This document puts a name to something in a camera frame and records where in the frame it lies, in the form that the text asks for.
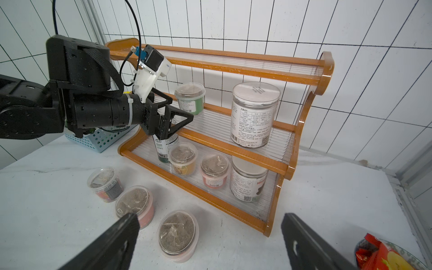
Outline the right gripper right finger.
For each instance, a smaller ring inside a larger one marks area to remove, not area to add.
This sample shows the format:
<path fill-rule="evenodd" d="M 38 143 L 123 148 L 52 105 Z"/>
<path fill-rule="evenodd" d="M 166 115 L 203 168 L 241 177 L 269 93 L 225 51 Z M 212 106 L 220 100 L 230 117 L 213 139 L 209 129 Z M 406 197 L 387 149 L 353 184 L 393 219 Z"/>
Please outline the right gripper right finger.
<path fill-rule="evenodd" d="M 284 215 L 281 230 L 293 270 L 356 269 L 296 214 Z"/>

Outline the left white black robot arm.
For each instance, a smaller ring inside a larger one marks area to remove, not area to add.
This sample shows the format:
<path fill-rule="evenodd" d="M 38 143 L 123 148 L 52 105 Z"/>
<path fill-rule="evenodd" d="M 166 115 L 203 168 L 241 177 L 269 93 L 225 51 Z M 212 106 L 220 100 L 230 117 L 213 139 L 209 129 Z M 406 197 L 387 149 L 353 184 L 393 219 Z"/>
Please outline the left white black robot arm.
<path fill-rule="evenodd" d="M 108 47 L 61 35 L 47 40 L 49 82 L 41 85 L 1 76 L 1 137 L 39 138 L 68 129 L 76 137 L 95 128 L 123 130 L 138 124 L 163 140 L 191 123 L 155 88 L 170 62 L 152 46 L 133 46 L 138 57 L 132 93 L 125 93 Z"/>

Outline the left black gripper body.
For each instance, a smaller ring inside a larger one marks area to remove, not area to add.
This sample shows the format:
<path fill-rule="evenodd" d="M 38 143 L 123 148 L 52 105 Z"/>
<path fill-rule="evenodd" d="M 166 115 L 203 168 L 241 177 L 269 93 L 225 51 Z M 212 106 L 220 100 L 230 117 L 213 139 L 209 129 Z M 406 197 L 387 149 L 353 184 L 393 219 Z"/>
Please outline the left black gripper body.
<path fill-rule="evenodd" d="M 82 136 L 92 128 L 139 124 L 154 135 L 160 120 L 157 109 L 150 100 L 142 103 L 136 94 L 123 94 L 118 98 L 78 94 L 74 96 L 72 105 L 72 132 Z"/>

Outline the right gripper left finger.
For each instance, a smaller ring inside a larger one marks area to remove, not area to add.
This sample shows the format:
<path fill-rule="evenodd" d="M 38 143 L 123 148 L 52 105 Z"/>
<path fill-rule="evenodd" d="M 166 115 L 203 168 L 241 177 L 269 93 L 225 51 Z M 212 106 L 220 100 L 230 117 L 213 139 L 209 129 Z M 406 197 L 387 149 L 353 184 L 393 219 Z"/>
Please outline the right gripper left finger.
<path fill-rule="evenodd" d="M 127 270 L 131 265 L 139 230 L 137 215 L 128 213 L 61 269 Z"/>

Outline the seed jar dark label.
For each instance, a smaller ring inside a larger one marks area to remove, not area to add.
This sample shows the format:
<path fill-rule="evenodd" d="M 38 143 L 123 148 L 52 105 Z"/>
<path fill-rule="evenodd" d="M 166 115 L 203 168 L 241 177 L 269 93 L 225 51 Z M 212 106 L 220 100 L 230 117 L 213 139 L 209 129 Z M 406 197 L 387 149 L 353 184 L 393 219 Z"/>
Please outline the seed jar dark label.
<path fill-rule="evenodd" d="M 123 186 L 115 168 L 104 167 L 94 171 L 87 180 L 88 187 L 104 202 L 116 201 Z"/>

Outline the seed jar red label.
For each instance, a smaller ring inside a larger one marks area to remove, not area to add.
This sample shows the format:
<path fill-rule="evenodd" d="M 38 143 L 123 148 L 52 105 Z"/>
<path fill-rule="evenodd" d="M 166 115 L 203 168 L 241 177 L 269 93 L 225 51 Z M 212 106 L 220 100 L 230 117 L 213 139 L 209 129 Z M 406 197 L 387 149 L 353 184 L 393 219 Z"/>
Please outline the seed jar red label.
<path fill-rule="evenodd" d="M 118 197 L 115 204 L 118 218 L 128 213 L 136 214 L 140 229 L 146 228 L 155 214 L 154 197 L 152 192 L 144 186 L 132 186 Z"/>
<path fill-rule="evenodd" d="M 174 263 L 187 262 L 198 244 L 198 220 L 188 211 L 175 210 L 162 219 L 157 240 L 162 254 L 168 260 Z"/>

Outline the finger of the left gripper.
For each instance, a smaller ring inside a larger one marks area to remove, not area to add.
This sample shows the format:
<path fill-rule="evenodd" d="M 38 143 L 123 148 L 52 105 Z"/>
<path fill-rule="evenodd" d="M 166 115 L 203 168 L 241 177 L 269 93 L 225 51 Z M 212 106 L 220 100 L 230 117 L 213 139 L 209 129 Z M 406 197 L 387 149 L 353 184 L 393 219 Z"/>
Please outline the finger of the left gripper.
<path fill-rule="evenodd" d="M 171 105 L 173 99 L 170 96 L 166 95 L 164 92 L 153 88 L 150 92 L 150 101 L 155 104 L 158 109 L 161 109 L 167 105 Z"/>
<path fill-rule="evenodd" d="M 157 126 L 156 137 L 159 140 L 171 138 L 180 129 L 191 123 L 193 118 L 194 115 L 189 112 L 185 112 L 173 106 L 165 106 Z"/>

